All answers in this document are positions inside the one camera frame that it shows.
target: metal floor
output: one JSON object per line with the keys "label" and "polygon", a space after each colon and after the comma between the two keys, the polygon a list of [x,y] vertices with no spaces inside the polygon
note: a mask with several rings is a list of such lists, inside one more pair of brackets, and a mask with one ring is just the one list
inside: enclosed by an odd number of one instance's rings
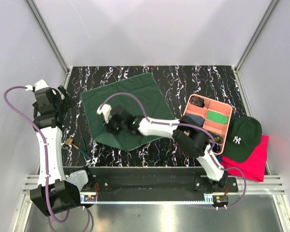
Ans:
{"label": "metal floor", "polygon": [[[235,202],[238,196],[230,196]],[[271,196],[248,195],[228,210],[206,210],[192,205],[94,205],[94,232],[282,232]],[[80,232],[87,214],[73,209],[57,232]],[[32,205],[26,232],[50,232],[47,218]]]}

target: gray wall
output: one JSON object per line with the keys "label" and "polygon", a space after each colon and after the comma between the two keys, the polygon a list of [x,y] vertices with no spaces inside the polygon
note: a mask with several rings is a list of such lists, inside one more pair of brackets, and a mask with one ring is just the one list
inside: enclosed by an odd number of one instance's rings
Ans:
{"label": "gray wall", "polygon": [[270,0],[35,0],[69,66],[235,65]]}
{"label": "gray wall", "polygon": [[[28,174],[39,161],[35,132],[4,102],[4,91],[44,78],[57,87],[61,70],[24,0],[0,0],[0,232],[11,231]],[[10,101],[29,117],[32,92],[15,90]]]}
{"label": "gray wall", "polygon": [[290,0],[280,2],[240,75],[252,113],[270,136],[270,168],[290,203]]}

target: red fabric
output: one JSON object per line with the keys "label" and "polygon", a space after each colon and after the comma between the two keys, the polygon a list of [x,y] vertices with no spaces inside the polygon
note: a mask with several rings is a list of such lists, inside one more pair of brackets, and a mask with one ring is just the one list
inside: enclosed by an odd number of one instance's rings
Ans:
{"label": "red fabric", "polygon": [[[249,158],[242,163],[235,162],[222,154],[221,164],[225,168],[237,167],[243,171],[247,179],[262,182],[264,180],[265,163],[267,159],[267,142],[269,136],[262,135],[260,144],[253,150]],[[230,175],[242,176],[236,169],[228,171]]]}

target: baseball cap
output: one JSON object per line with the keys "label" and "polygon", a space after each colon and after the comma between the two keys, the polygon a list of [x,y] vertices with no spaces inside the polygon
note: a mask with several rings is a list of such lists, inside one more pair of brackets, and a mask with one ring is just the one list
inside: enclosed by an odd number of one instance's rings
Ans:
{"label": "baseball cap", "polygon": [[244,162],[261,142],[262,127],[253,117],[231,119],[222,155]]}

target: white embroidered logo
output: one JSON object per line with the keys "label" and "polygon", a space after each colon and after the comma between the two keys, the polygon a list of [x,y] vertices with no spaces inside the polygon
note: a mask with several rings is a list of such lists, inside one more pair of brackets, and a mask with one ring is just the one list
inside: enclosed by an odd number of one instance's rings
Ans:
{"label": "white embroidered logo", "polygon": [[241,138],[238,138],[238,136],[235,136],[233,139],[233,142],[235,142],[236,144],[240,144]]}

